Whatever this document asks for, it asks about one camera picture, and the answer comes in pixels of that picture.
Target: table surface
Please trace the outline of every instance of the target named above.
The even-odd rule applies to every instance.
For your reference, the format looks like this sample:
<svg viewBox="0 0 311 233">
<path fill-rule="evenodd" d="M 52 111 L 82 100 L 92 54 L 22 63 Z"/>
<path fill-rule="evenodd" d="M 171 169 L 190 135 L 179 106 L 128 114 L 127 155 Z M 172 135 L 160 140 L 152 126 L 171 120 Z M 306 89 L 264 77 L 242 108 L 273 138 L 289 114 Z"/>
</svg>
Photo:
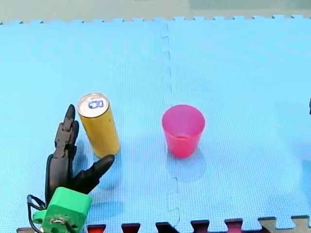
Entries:
<svg viewBox="0 0 311 233">
<path fill-rule="evenodd" d="M 271 16 L 274 14 L 302 14 L 309 16 L 311 13 L 311 3 L 306 1 L 262 1 L 256 4 L 255 1 L 232 1 L 226 4 L 224 1 L 160 1 L 160 0 L 134 0 L 134 1 L 89 1 L 88 3 L 78 1 L 29 1 L 26 3 L 16 3 L 7 1 L 1 3 L 0 21 L 7 23 L 12 20 L 23 20 L 25 22 L 31 19 L 42 19 L 50 21 L 60 19 L 70 21 L 82 19 L 91 21 L 94 18 L 111 20 L 113 18 L 131 19 L 133 17 L 143 17 L 152 19 L 154 17 L 172 18 L 173 16 L 183 15 L 191 17 L 195 15 L 212 17 L 222 15 L 231 17 L 234 15 L 264 15 Z M 268 229 L 272 232 L 308 232 L 305 229 L 306 222 L 298 221 L 299 226 L 296 230 L 277 231 L 273 227 L 273 222 L 266 222 Z"/>
</svg>

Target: can lid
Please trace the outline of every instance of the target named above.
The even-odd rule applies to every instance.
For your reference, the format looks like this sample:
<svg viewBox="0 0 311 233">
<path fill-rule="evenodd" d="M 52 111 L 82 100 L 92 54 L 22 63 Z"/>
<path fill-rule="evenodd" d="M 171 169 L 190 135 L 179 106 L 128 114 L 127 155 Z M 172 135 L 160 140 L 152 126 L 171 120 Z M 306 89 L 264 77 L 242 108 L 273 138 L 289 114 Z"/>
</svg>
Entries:
<svg viewBox="0 0 311 233">
<path fill-rule="evenodd" d="M 106 96 L 100 93 L 89 93 L 78 101 L 78 113 L 84 117 L 98 117 L 104 114 L 109 107 Z"/>
</svg>

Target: black wire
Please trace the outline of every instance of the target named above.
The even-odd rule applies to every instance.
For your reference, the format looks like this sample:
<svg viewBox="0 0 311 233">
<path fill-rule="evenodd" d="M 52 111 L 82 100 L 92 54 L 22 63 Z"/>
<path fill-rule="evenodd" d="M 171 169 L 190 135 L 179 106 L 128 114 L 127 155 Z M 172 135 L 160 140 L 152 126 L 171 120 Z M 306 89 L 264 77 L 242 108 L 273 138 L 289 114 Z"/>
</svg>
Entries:
<svg viewBox="0 0 311 233">
<path fill-rule="evenodd" d="M 38 205 L 33 204 L 32 200 L 35 200 L 37 202 Z M 27 207 L 28 207 L 28 220 L 30 223 L 30 226 L 32 227 L 32 229 L 37 232 L 37 233 L 42 233 L 42 231 L 40 231 L 33 222 L 32 216 L 31 216 L 31 207 L 37 209 L 37 210 L 45 210 L 46 209 L 46 205 L 45 203 L 40 200 L 37 197 L 34 197 L 33 195 L 28 195 L 27 196 Z"/>
<path fill-rule="evenodd" d="M 69 225 L 69 223 L 65 222 L 65 226 L 67 228 L 67 231 L 69 231 L 69 233 L 76 233 L 75 230 Z"/>
</svg>

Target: cup rim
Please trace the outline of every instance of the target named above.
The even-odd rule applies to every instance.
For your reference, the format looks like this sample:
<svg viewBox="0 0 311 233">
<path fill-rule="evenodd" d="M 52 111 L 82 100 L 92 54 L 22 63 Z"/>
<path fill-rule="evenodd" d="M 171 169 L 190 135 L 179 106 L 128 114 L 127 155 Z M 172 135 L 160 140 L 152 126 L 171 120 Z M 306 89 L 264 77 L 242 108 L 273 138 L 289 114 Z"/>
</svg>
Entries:
<svg viewBox="0 0 311 233">
<path fill-rule="evenodd" d="M 163 126 L 163 118 L 164 118 L 165 114 L 166 114 L 170 109 L 172 109 L 172 108 L 174 108 L 174 107 L 180 107 L 180 106 L 191 107 L 191 108 L 195 109 L 195 110 L 201 115 L 201 117 L 202 117 L 202 119 L 203 119 L 203 127 L 202 127 L 202 130 L 201 130 L 199 133 L 195 134 L 193 137 L 191 137 L 191 139 L 192 139 L 192 138 L 197 138 L 197 137 L 199 137 L 199 136 L 202 134 L 202 132 L 204 131 L 204 128 L 205 128 L 205 125 L 206 125 L 205 117 L 204 117 L 203 113 L 202 113 L 199 109 L 197 109 L 196 107 L 193 107 L 193 106 L 191 106 L 191 105 L 188 105 L 188 104 L 178 104 L 178 105 L 174 105 L 174 106 L 170 107 L 169 109 L 167 109 L 167 110 L 165 111 L 165 113 L 164 113 L 163 116 L 162 116 L 162 120 L 161 120 L 163 131 L 164 131 L 168 136 L 170 136 L 170 137 L 172 137 L 172 138 L 174 138 L 174 139 L 176 139 L 176 140 L 180 140 L 180 141 L 189 140 L 189 138 L 178 138 L 178 137 L 173 136 L 172 134 L 170 134 L 169 132 L 167 132 L 167 131 L 164 129 L 164 126 Z"/>
</svg>

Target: pull tab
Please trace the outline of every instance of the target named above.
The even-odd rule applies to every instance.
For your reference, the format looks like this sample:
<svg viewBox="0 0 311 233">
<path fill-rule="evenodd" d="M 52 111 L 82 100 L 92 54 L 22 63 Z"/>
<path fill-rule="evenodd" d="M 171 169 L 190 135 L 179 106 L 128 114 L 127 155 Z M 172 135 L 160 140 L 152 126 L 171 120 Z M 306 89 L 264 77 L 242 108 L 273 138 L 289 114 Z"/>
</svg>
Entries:
<svg viewBox="0 0 311 233">
<path fill-rule="evenodd" d="M 104 106 L 104 102 L 102 100 L 94 100 L 88 103 L 88 107 L 90 109 L 102 108 Z"/>
</svg>

